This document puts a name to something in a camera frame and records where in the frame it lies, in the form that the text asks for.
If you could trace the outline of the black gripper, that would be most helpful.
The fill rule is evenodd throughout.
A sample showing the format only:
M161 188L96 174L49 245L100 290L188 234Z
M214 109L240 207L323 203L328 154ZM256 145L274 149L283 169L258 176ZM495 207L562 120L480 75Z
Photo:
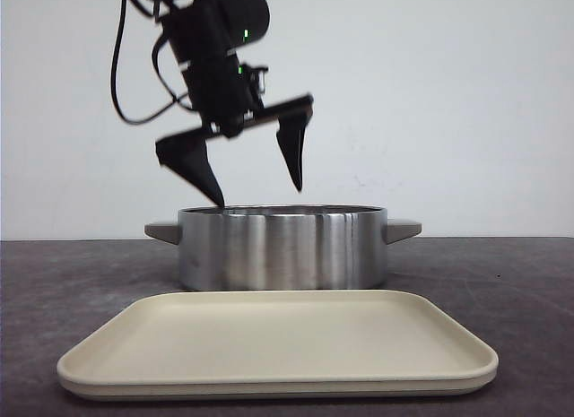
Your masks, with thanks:
M243 129L266 121L279 122L276 140L300 193L303 186L303 147L306 128L312 118L313 97L309 94L263 109L255 109L248 85L235 54L190 60L182 71L192 109L202 126L159 139L156 155L164 166L197 188L218 207L225 206L220 185L208 160L206 139L211 125L228 138Z

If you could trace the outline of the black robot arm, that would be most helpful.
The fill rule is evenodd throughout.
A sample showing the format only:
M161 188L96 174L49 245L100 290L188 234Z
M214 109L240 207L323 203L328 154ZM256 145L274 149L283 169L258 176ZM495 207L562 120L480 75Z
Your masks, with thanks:
M270 13L266 0L153 0L169 11L159 22L162 34L152 52L170 44L182 75L192 110L202 125L161 138L156 143L160 165L196 187L219 207L222 190L208 160L210 138L238 136L243 130L276 121L276 139L291 180L302 188L302 151L305 129L312 117L313 98L307 94L265 106L265 66L241 63L236 50L263 38Z

